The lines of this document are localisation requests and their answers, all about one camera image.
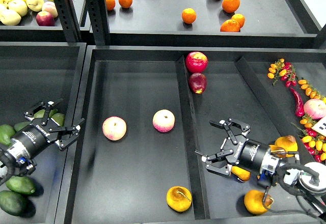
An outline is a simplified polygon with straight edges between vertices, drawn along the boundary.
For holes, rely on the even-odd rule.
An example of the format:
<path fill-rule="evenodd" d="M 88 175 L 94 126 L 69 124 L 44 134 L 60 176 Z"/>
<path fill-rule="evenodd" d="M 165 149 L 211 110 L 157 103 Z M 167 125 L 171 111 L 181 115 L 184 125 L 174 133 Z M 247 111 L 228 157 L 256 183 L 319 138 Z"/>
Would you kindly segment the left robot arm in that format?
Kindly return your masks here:
<path fill-rule="evenodd" d="M 84 118 L 72 126 L 60 126 L 49 116 L 62 100 L 39 101 L 24 112 L 29 123 L 13 135 L 9 148 L 1 149 L 1 169 L 4 169 L 1 171 L 1 184 L 13 176 L 32 174 L 37 165 L 34 158 L 50 145 L 57 145 L 59 150 L 64 151 L 77 141 Z"/>

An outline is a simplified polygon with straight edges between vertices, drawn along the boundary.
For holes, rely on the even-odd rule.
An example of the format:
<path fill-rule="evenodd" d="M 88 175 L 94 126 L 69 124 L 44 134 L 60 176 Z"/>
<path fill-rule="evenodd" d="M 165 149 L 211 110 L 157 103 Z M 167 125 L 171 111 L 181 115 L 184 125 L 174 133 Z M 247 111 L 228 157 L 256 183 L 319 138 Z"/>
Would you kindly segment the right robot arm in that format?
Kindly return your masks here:
<path fill-rule="evenodd" d="M 319 162 L 301 164 L 298 151 L 286 151 L 249 139 L 250 125 L 237 119 L 209 123 L 227 133 L 215 154 L 195 152 L 202 157 L 210 173 L 227 177 L 232 167 L 237 166 L 256 174 L 260 177 L 258 183 L 265 188 L 261 200 L 264 209 L 267 209 L 265 201 L 269 189 L 277 185 L 290 195 L 305 199 L 319 213 L 316 219 L 325 222 L 325 203 L 321 200 L 325 195 L 325 165 Z"/>

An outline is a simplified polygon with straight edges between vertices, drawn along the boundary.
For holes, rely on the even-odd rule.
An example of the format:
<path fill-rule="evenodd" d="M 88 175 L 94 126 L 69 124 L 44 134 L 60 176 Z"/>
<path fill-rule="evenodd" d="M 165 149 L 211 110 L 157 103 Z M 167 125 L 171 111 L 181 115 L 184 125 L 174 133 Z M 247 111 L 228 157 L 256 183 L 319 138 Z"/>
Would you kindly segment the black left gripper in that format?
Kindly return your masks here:
<path fill-rule="evenodd" d="M 52 111 L 59 102 L 61 100 L 39 101 L 25 110 L 24 117 L 29 120 L 29 124 L 11 137 L 12 144 L 5 150 L 9 162 L 31 160 L 51 143 L 64 151 L 77 141 L 85 119 L 81 118 L 70 127 L 61 126 L 50 116 L 54 115 Z"/>

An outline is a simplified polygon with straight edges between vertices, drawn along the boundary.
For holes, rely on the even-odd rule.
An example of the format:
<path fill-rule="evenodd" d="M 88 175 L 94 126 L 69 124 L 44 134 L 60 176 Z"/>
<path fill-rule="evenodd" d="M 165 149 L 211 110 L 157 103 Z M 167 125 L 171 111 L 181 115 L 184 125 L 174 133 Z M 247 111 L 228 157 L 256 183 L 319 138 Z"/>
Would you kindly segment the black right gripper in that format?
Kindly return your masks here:
<path fill-rule="evenodd" d="M 278 158 L 271 154 L 269 145 L 246 138 L 251 130 L 249 124 L 230 117 L 227 120 L 209 121 L 210 125 L 226 131 L 228 137 L 224 139 L 221 151 L 207 155 L 195 150 L 201 156 L 208 172 L 219 176 L 230 176 L 232 166 L 237 166 L 254 174 L 265 171 L 274 174 L 278 166 Z M 241 131 L 235 135 L 233 128 Z"/>

